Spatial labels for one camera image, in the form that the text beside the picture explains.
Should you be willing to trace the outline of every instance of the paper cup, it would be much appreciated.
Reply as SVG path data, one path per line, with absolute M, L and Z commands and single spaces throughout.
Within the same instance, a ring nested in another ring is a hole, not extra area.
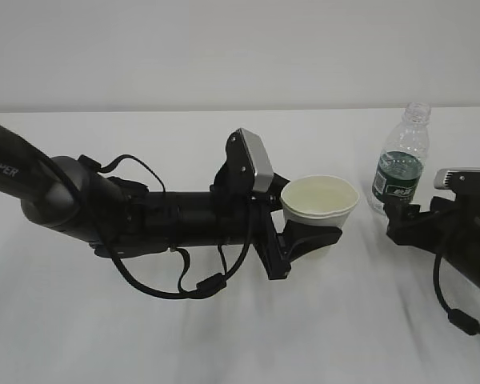
M 285 220 L 308 226 L 342 228 L 359 201 L 359 193 L 342 178 L 308 176 L 289 182 L 281 192 Z M 322 254 L 329 250 L 322 249 Z

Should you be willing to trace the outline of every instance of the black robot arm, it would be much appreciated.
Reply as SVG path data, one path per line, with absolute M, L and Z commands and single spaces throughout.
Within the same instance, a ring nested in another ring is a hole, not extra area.
M 480 288 L 480 169 L 444 169 L 438 172 L 436 188 L 452 190 L 454 201 L 434 197 L 430 211 L 420 206 L 385 204 L 390 220 L 387 235 L 400 246 L 415 246 L 436 255 L 434 290 L 450 322 L 468 334 L 480 334 L 478 321 L 446 303 L 439 284 L 444 258 Z
M 238 269 L 249 244 L 254 244 L 269 279 L 283 279 L 293 260 L 336 243 L 342 235 L 339 228 L 292 221 L 282 233 L 276 231 L 271 213 L 282 208 L 288 180 L 273 172 L 261 139 L 247 130 L 228 138 L 226 162 L 207 192 L 167 192 L 165 186 L 162 192 L 149 192 L 139 182 L 101 175 L 124 158 L 136 159 L 123 155 L 106 167 L 86 156 L 49 159 L 0 126 L 0 191 L 20 198 L 30 221 L 88 242 L 96 255 L 112 258 L 132 286 L 162 298 L 216 293 Z M 180 289 L 179 294 L 158 295 L 138 283 L 120 260 L 168 249 L 187 260 L 183 247 L 226 244 L 244 244 L 242 256 L 224 275 L 200 283 L 208 287 L 203 294 Z

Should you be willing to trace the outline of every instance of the white wall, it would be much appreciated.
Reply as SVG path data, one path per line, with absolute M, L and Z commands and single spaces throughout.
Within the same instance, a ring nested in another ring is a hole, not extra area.
M 480 105 L 480 0 L 0 0 L 0 111 Z

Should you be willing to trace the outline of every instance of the white table surface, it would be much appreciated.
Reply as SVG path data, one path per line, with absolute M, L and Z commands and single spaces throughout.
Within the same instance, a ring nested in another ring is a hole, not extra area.
M 107 163 L 135 154 L 169 190 L 206 190 L 226 138 L 243 126 L 262 136 L 281 175 L 335 174 L 363 194 L 324 258 L 300 259 L 287 280 L 269 282 L 251 249 L 223 292 L 197 302 L 140 294 L 85 243 L 28 223 L 18 202 L 0 194 L 0 383 L 480 384 L 480 336 L 446 320 L 432 288 L 433 256 L 394 245 L 366 203 L 383 139 L 401 113 L 0 114 L 48 155 Z M 434 109 L 430 139 L 417 193 L 425 204 L 438 194 L 437 169 L 480 166 L 480 108 Z M 158 188 L 133 163 L 116 174 Z M 232 263 L 238 248 L 226 252 Z M 191 253 L 187 286 L 220 271 L 214 248 Z M 174 290 L 182 261 L 167 253 L 127 265 L 143 282 Z M 480 291 L 443 265 L 447 299 L 480 319 Z

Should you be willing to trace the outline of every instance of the water bottle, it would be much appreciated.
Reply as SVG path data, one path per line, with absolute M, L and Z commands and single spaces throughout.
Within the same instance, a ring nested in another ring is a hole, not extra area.
M 430 106 L 412 102 L 390 133 L 375 172 L 370 206 L 384 214 L 384 203 L 410 204 L 429 152 Z

